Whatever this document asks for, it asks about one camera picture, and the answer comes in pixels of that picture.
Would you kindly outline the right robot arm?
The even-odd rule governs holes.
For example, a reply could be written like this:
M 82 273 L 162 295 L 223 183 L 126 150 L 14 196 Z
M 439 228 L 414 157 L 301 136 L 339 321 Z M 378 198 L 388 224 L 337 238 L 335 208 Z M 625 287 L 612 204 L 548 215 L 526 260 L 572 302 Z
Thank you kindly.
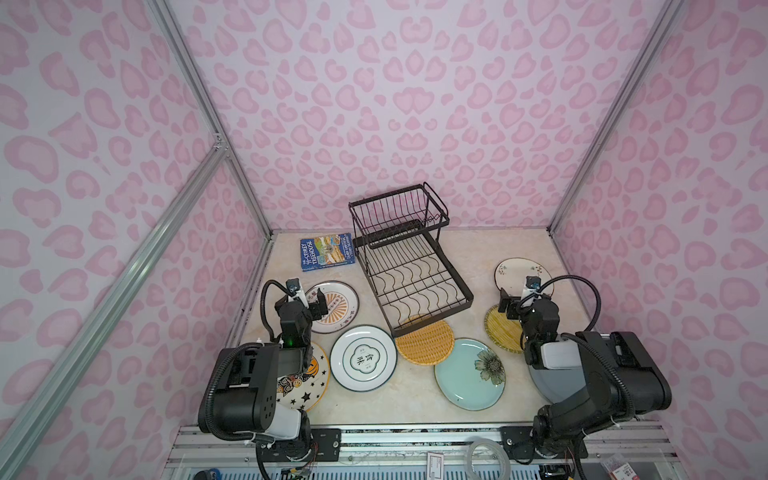
M 588 435 L 671 406 L 669 382 L 635 333 L 562 333 L 558 305 L 535 291 L 523 297 L 502 291 L 498 310 L 519 322 L 529 374 L 548 401 L 529 429 L 503 428 L 510 459 L 579 461 Z

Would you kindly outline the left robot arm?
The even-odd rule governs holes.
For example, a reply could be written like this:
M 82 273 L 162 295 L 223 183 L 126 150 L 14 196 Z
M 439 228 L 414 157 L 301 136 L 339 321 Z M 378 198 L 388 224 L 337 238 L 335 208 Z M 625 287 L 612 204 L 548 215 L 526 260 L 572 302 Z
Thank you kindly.
M 310 449 L 307 414 L 282 404 L 278 380 L 312 369 L 312 324 L 328 313 L 325 294 L 313 301 L 285 297 L 276 304 L 282 338 L 220 351 L 198 411 L 198 427 L 224 441 Z

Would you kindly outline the orange woven bamboo plate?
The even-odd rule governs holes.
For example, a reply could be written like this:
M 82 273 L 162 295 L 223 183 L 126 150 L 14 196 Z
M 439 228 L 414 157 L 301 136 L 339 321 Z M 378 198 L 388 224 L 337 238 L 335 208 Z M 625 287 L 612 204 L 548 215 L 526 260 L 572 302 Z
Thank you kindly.
M 454 331 L 444 320 L 395 339 L 398 352 L 407 361 L 420 366 L 443 362 L 452 353 L 454 344 Z

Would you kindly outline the cream floral plate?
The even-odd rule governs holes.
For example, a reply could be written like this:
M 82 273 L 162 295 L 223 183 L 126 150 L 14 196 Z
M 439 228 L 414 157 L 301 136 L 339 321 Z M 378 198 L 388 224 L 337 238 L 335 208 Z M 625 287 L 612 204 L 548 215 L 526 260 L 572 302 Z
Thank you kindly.
M 544 284 L 552 279 L 550 273 L 538 262 L 513 257 L 501 261 L 494 270 L 494 282 L 499 290 L 510 296 L 520 296 L 528 277 L 536 276 Z

